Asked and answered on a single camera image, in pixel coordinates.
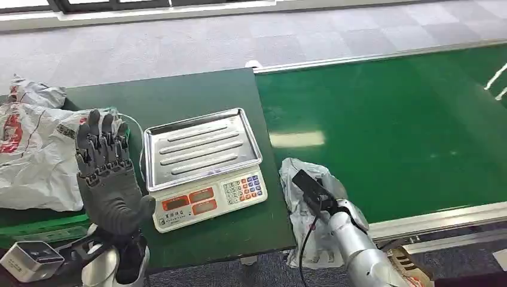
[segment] table edge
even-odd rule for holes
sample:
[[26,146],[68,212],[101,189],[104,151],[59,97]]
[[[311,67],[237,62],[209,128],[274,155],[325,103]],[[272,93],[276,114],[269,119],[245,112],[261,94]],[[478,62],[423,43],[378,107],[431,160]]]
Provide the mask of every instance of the table edge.
[[461,43],[461,44],[454,44],[454,45],[444,45],[444,46],[431,47],[431,48],[407,50],[407,51],[396,52],[396,53],[391,53],[391,54],[371,54],[371,55],[367,55],[367,56],[342,57],[342,58],[334,58],[334,59],[326,59],[326,60],[300,62],[300,63],[293,63],[293,64],[258,67],[258,68],[254,68],[253,73],[256,75],[257,74],[270,74],[270,73],[276,73],[276,72],[293,71],[293,70],[297,70],[297,69],[308,69],[308,68],[315,68],[315,67],[344,64],[344,63],[360,63],[360,62],[366,62],[366,61],[383,60],[383,59],[397,58],[397,57],[404,57],[404,56],[415,56],[415,55],[419,55],[419,54],[428,54],[428,53],[454,51],[454,50],[464,50],[464,49],[469,49],[469,48],[481,48],[481,47],[488,47],[488,46],[492,46],[492,45],[501,45],[501,44],[507,44],[507,39]]
[[370,225],[375,242],[507,220],[507,201],[445,210]]

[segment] green table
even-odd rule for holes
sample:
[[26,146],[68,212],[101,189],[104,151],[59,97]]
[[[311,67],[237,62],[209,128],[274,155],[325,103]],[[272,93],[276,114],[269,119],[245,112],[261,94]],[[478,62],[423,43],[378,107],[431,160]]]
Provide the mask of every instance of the green table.
[[[179,267],[294,244],[277,176],[286,157],[328,167],[377,241],[505,220],[507,111],[494,97],[507,74],[484,86],[506,62],[505,44],[451,47],[71,88],[66,107],[116,106],[143,128],[246,110],[269,199],[171,233],[144,226],[151,267]],[[135,130],[131,147],[137,161]]]
[[[293,248],[294,235],[251,69],[68,89],[64,108],[114,106],[143,129],[231,108],[243,108],[261,149],[268,199],[168,233],[143,226],[150,267],[181,267]],[[130,154],[139,161],[141,136],[131,125]]]
[[506,219],[507,45],[455,48],[256,69],[277,164],[328,167],[376,240]]

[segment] white cable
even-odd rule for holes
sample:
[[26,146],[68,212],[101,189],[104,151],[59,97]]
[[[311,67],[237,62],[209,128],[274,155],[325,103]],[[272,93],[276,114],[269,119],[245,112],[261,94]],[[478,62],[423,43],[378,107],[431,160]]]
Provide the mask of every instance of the white cable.
[[121,114],[121,113],[118,113],[118,115],[120,115],[122,117],[126,117],[129,120],[136,123],[136,125],[138,125],[139,132],[141,133],[141,152],[139,153],[139,173],[141,174],[141,178],[143,179],[143,181],[146,182],[146,179],[144,178],[144,174],[142,173],[142,156],[143,156],[143,152],[144,152],[144,141],[143,141],[144,130],[142,129],[141,125],[138,123],[138,121],[136,121],[135,118],[133,118],[129,115],[126,115],[126,114]]
[[507,63],[505,63],[505,65],[499,69],[496,73],[494,73],[494,76],[489,80],[488,84],[484,87],[485,90],[489,90],[491,85],[496,81],[496,79],[498,79],[499,76],[501,76],[501,74],[507,70]]

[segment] plastic bag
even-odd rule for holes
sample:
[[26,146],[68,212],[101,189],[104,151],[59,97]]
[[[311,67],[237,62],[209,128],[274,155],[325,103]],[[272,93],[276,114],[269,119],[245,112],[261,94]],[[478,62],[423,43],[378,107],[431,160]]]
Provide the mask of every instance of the plastic bag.
[[67,93],[64,87],[49,87],[14,74],[8,102],[29,103],[47,108],[61,108]]
[[[102,115],[115,109],[99,109]],[[11,102],[0,106],[0,207],[80,210],[75,131],[90,111]],[[121,120],[115,117],[113,128]]]
[[[291,212],[292,230],[297,241],[296,249],[291,250],[287,257],[287,265],[291,267],[299,267],[300,247],[315,219],[303,200],[303,191],[292,183],[292,178],[301,169],[306,171],[312,178],[321,179],[322,185],[337,199],[347,198],[345,188],[338,179],[330,174],[327,168],[306,163],[296,158],[286,158],[282,161],[280,181],[282,182],[287,208]],[[327,224],[317,220],[315,230],[311,232],[304,248],[304,267],[327,268],[343,265],[340,249],[330,232],[331,230],[329,230]]]

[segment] robot finger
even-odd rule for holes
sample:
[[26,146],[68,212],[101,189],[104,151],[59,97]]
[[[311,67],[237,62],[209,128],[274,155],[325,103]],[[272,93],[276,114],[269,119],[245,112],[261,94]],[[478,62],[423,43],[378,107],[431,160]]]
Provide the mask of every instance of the robot finger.
[[99,136],[99,121],[100,112],[98,109],[94,109],[88,115],[87,124],[90,126],[90,134],[93,136]]
[[116,161],[115,142],[112,135],[113,119],[111,114],[107,114],[102,120],[102,138],[106,163],[113,163]]
[[90,126],[82,124],[76,135],[76,160],[83,176],[92,174],[96,168],[95,147],[90,140]]
[[127,141],[128,129],[129,125],[127,123],[121,123],[115,138],[116,153],[120,161],[126,161],[130,159],[129,144]]

